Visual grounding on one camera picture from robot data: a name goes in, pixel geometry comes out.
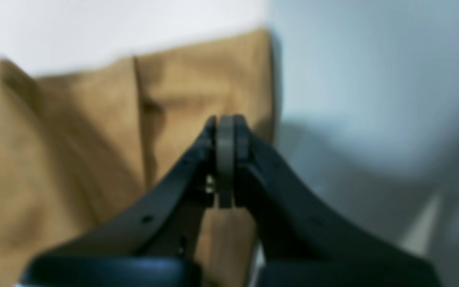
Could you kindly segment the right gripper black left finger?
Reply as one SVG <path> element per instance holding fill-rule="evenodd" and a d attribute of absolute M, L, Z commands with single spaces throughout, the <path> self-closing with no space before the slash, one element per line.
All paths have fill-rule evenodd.
<path fill-rule="evenodd" d="M 36 256 L 21 287 L 201 287 L 193 255 L 214 196 L 215 116 L 162 180 L 107 223 Z"/>

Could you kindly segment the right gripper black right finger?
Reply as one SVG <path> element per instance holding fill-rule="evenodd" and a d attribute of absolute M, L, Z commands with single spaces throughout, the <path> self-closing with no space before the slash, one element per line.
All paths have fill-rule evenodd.
<path fill-rule="evenodd" d="M 259 287 L 440 287 L 435 268 L 344 219 L 234 116 L 234 197 L 257 224 Z"/>

